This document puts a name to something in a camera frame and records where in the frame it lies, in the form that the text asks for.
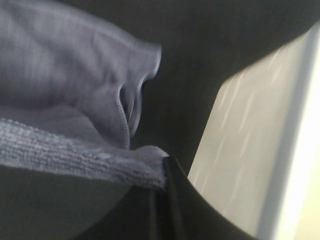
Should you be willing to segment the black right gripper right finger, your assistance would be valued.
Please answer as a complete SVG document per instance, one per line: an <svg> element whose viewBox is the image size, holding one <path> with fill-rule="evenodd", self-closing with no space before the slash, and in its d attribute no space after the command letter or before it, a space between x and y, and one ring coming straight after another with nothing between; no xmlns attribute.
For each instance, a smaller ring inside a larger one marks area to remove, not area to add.
<svg viewBox="0 0 320 240"><path fill-rule="evenodd" d="M253 240L223 217L198 193L178 161L166 157L169 215L176 240Z"/></svg>

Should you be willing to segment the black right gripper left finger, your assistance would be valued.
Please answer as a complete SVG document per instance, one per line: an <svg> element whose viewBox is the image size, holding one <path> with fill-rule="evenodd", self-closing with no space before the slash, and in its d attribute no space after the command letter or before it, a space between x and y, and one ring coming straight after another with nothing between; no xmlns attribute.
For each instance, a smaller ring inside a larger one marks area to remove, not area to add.
<svg viewBox="0 0 320 240"><path fill-rule="evenodd" d="M96 224L75 240L159 240L157 191L132 187Z"/></svg>

